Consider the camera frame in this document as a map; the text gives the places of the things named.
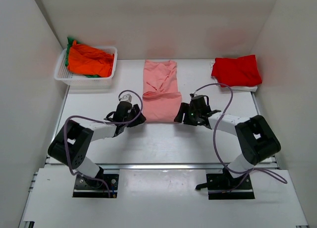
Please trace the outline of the pink t-shirt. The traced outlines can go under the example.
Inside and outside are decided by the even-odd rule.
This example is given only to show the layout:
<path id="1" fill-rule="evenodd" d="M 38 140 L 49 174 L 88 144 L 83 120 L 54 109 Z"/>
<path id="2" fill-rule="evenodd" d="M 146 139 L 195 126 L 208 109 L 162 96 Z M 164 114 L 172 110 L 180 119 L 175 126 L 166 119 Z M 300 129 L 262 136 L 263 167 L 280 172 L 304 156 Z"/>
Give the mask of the pink t-shirt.
<path id="1" fill-rule="evenodd" d="M 146 122 L 174 122 L 182 102 L 177 83 L 177 62 L 145 61 L 142 98 Z"/>

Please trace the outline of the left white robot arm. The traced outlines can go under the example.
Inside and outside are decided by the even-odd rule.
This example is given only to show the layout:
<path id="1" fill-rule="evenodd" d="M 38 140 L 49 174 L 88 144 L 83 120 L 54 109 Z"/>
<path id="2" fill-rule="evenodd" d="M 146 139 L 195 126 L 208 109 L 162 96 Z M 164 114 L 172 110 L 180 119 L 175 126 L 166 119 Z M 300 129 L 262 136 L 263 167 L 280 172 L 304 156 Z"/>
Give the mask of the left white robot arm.
<path id="1" fill-rule="evenodd" d="M 68 166 L 71 172 L 79 175 L 93 189 L 107 186 L 104 170 L 87 157 L 91 142 L 115 138 L 125 128 L 143 124 L 146 117 L 138 104 L 121 101 L 115 111 L 110 112 L 103 121 L 88 120 L 80 124 L 74 116 L 67 120 L 48 148 L 48 155 Z"/>

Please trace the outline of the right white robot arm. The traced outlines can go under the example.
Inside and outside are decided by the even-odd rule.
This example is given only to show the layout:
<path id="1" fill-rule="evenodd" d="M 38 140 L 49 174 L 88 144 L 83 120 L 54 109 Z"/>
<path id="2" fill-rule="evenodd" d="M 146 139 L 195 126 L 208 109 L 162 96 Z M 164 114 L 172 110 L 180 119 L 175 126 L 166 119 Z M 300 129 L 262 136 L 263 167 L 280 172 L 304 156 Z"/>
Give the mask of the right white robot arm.
<path id="1" fill-rule="evenodd" d="M 216 147 L 217 131 L 236 136 L 240 145 L 241 154 L 224 165 L 222 173 L 211 181 L 197 185 L 196 190 L 213 187 L 217 192 L 230 192 L 237 189 L 257 164 L 281 150 L 280 142 L 263 116 L 239 117 L 212 110 L 206 95 L 192 95 L 190 103 L 181 103 L 174 122 L 211 129 L 213 149 L 220 163 L 223 160 Z"/>

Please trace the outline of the folded red t-shirt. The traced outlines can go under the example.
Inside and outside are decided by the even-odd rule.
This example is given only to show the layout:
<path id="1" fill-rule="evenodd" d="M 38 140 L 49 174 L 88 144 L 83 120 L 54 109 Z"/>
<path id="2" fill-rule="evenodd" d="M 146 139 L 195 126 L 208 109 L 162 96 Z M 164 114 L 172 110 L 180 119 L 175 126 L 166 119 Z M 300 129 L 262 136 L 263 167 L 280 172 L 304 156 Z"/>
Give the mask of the folded red t-shirt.
<path id="1" fill-rule="evenodd" d="M 214 77 L 218 83 L 230 87 L 255 87 L 262 84 L 255 55 L 238 58 L 217 57 L 212 66 L 211 77 Z"/>

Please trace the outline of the orange t-shirt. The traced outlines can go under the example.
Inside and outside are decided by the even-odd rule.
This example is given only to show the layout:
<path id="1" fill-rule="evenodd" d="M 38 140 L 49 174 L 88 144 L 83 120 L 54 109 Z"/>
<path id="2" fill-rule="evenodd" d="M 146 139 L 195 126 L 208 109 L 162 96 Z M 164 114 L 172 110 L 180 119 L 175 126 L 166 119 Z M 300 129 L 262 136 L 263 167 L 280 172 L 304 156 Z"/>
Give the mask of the orange t-shirt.
<path id="1" fill-rule="evenodd" d="M 68 53 L 67 69 L 88 77 L 110 77 L 114 54 L 73 41 Z"/>

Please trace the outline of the white plastic basket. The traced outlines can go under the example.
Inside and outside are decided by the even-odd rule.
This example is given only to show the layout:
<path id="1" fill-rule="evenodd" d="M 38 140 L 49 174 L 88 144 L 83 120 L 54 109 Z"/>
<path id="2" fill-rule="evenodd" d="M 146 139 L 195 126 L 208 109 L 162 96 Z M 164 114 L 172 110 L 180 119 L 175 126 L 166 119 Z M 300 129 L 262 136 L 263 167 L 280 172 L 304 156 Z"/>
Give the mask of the white plastic basket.
<path id="1" fill-rule="evenodd" d="M 58 58 L 57 64 L 54 70 L 54 79 L 61 81 L 68 86 L 74 86 L 78 88 L 108 88 L 112 84 L 112 79 L 116 70 L 117 63 L 117 48 L 113 46 L 96 46 L 97 49 L 102 50 L 108 54 L 114 55 L 114 62 L 112 67 L 112 73 L 110 77 L 98 77 L 89 78 L 81 74 L 75 74 L 70 72 L 65 66 L 66 62 L 66 50 L 65 48 Z"/>

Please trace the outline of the green t-shirt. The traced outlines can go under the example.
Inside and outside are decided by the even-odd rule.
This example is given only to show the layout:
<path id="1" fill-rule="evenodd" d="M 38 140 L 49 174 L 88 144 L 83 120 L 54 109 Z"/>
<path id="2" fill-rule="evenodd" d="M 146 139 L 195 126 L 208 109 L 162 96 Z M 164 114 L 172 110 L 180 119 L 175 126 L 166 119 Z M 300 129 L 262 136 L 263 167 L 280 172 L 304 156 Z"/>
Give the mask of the green t-shirt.
<path id="1" fill-rule="evenodd" d="M 70 52 L 70 48 L 73 45 L 73 42 L 76 41 L 75 38 L 68 36 L 67 37 L 67 49 L 66 49 L 66 55 L 65 55 L 65 66 L 68 67 L 69 66 L 69 52 Z M 99 75 L 85 75 L 87 78 L 99 78 Z"/>

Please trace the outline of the aluminium rail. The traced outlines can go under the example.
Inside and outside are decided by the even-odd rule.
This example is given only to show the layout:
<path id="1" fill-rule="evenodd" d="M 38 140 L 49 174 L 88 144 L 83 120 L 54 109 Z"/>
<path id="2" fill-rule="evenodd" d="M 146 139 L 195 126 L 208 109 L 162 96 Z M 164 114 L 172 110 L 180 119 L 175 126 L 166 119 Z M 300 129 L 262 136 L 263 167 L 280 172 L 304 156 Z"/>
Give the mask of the aluminium rail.
<path id="1" fill-rule="evenodd" d="M 150 164 L 98 164 L 105 170 L 221 170 L 222 164 L 213 163 L 150 163 Z"/>

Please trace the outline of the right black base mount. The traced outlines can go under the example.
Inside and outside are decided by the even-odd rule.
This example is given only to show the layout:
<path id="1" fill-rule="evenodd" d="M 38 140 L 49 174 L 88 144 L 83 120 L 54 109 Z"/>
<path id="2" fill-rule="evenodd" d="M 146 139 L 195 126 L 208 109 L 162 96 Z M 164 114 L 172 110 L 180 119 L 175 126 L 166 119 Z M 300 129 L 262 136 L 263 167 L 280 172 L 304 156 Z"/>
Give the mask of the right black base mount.
<path id="1" fill-rule="evenodd" d="M 233 178 L 226 169 L 222 173 L 207 173 L 207 181 L 196 185 L 195 190 L 208 190 L 209 200 L 253 200 L 255 199 L 249 174 Z"/>

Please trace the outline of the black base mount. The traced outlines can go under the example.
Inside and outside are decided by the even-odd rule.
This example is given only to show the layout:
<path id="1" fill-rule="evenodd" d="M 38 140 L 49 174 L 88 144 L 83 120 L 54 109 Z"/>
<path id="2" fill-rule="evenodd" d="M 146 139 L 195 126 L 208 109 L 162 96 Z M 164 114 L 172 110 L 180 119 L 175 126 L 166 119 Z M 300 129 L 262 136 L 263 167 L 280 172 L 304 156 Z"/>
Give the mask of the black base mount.
<path id="1" fill-rule="evenodd" d="M 209 200 L 253 200 L 255 199 L 249 174 L 233 178 L 226 169 L 222 173 L 207 173 L 207 181 L 196 185 L 195 190 L 208 190 Z"/>
<path id="2" fill-rule="evenodd" d="M 75 198 L 117 198 L 118 194 L 118 173 L 104 173 L 101 181 L 86 179 L 80 175 L 76 176 L 72 197 Z"/>

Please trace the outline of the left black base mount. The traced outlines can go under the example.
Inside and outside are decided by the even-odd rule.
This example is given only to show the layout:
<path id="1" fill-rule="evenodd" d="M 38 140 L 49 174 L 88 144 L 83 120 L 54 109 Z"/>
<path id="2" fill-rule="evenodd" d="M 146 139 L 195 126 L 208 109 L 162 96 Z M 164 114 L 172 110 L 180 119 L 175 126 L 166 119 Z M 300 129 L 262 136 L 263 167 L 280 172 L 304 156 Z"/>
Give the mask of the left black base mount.
<path id="1" fill-rule="evenodd" d="M 80 175 L 76 176 L 72 197 L 75 198 L 117 198 L 118 194 L 118 173 L 104 173 L 101 181 L 86 179 Z"/>

